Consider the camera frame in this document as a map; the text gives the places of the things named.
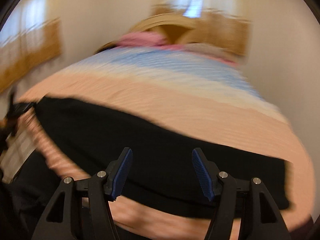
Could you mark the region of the pink folded blanket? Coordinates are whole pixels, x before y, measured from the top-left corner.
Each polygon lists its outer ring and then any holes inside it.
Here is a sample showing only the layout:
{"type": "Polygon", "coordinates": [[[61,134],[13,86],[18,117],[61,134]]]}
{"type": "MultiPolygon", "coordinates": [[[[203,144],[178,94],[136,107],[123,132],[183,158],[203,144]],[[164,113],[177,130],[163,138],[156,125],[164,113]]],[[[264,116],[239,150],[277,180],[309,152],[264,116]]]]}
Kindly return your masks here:
{"type": "Polygon", "coordinates": [[[154,31],[138,31],[122,35],[116,42],[118,47],[153,47],[162,50],[183,50],[180,44],[170,44],[162,34],[154,31]]]}

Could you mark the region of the beige patterned curtain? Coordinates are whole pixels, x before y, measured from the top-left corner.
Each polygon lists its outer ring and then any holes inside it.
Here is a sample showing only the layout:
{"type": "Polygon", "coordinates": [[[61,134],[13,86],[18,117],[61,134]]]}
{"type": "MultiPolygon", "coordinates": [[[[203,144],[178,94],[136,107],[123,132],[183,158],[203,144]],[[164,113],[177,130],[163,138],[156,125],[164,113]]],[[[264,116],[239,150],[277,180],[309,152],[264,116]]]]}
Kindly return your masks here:
{"type": "Polygon", "coordinates": [[[239,56],[247,54],[251,0],[153,0],[152,15],[172,13],[194,18],[195,43],[208,43],[239,56]]]}

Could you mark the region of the black pants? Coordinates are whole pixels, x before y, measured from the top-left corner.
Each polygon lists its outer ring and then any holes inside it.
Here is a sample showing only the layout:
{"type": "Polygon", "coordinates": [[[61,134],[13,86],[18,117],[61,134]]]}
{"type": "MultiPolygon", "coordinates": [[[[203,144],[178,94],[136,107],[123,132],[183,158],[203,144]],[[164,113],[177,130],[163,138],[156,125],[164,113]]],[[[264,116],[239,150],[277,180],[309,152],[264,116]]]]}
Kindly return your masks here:
{"type": "Polygon", "coordinates": [[[191,162],[197,147],[234,178],[260,178],[281,210],[290,205],[282,159],[194,139],[73,98],[44,97],[34,110],[59,152],[89,175],[106,169],[124,148],[130,148],[133,163],[122,194],[153,209],[189,218],[212,216],[213,205],[204,196],[191,162]]]}

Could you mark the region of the cream wooden headboard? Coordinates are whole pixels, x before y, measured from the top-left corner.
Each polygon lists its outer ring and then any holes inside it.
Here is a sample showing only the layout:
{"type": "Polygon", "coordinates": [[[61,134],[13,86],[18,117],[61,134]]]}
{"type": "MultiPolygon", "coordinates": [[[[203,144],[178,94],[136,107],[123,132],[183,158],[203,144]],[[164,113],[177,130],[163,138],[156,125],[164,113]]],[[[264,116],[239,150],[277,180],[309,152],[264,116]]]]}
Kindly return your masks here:
{"type": "MultiPolygon", "coordinates": [[[[205,31],[201,28],[201,21],[198,18],[188,18],[174,13],[150,16],[132,26],[126,34],[138,31],[160,33],[169,40],[170,44],[204,43],[207,39],[205,31]]],[[[116,48],[118,40],[119,38],[104,44],[96,53],[116,48]]]]}

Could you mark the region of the side window curtain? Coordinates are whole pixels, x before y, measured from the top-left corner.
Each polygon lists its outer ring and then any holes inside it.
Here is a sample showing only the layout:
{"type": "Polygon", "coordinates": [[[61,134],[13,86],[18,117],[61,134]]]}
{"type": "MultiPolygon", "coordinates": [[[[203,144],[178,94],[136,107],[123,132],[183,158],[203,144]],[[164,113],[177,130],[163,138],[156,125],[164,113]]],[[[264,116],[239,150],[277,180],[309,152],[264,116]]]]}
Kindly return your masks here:
{"type": "Polygon", "coordinates": [[[1,92],[62,54],[57,0],[20,0],[1,30],[1,92]]]}

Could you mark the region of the pink blue dotted bedspread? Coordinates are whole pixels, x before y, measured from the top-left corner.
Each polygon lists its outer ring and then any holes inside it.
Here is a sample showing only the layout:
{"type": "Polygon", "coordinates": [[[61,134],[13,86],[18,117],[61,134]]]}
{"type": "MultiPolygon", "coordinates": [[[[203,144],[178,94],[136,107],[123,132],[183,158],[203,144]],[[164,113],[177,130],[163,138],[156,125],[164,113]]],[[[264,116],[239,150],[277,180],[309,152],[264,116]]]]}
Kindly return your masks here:
{"type": "MultiPolygon", "coordinates": [[[[289,231],[310,221],[315,179],[309,155],[280,110],[227,64],[184,51],[118,47],[51,75],[21,100],[44,97],[112,108],[194,139],[282,159],[290,205],[281,215],[289,231]]],[[[59,152],[34,109],[20,122],[58,176],[92,176],[59,152]]],[[[150,239],[203,239],[210,220],[172,215],[123,194],[111,211],[118,226],[150,239]]]]}

